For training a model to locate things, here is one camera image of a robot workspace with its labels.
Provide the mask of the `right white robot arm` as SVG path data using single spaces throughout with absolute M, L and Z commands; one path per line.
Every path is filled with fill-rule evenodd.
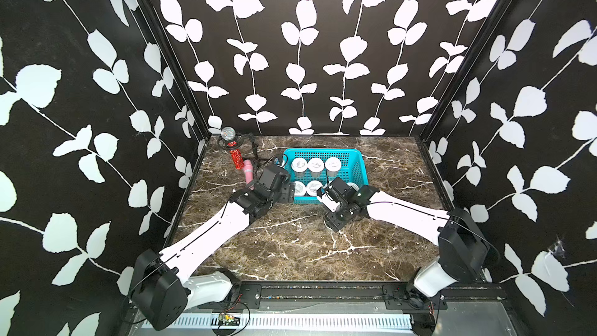
M 406 202 L 370 185 L 358 190 L 339 177 L 315 190 L 329 212 L 327 228 L 338 232 L 358 217 L 388 222 L 438 247 L 438 257 L 416 271 L 401 297 L 421 308 L 455 283 L 475 283 L 494 246 L 462 209 L 450 212 Z

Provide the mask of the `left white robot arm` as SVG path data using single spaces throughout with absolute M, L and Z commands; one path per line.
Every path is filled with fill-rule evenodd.
M 221 302 L 231 288 L 230 276 L 216 272 L 192 274 L 219 247 L 277 203 L 291 204 L 295 187 L 290 173 L 277 165 L 266 166 L 261 176 L 231 194 L 211 219 L 177 243 L 160 252 L 149 249 L 138 256 L 127 298 L 153 329 L 168 328 L 187 309 Z

